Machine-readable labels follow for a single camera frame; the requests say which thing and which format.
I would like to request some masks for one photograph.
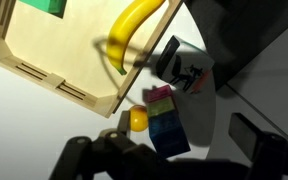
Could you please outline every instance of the yellow ball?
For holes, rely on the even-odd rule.
[[[144,106],[135,105],[130,109],[131,130],[144,131],[148,127],[147,111]]]

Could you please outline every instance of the yellow banana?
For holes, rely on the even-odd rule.
[[[153,14],[165,0],[134,0],[113,24],[106,44],[106,53],[110,63],[121,75],[127,72],[123,68],[124,55],[134,32]]]

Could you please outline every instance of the blue block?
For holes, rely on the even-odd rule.
[[[191,150],[176,110],[149,118],[149,135],[157,154],[164,158]]]

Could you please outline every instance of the wooden crate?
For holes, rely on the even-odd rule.
[[[169,0],[134,34],[121,76],[105,55],[109,30],[133,0],[67,0],[62,17],[0,0],[0,66],[102,116],[115,112],[181,5]]]

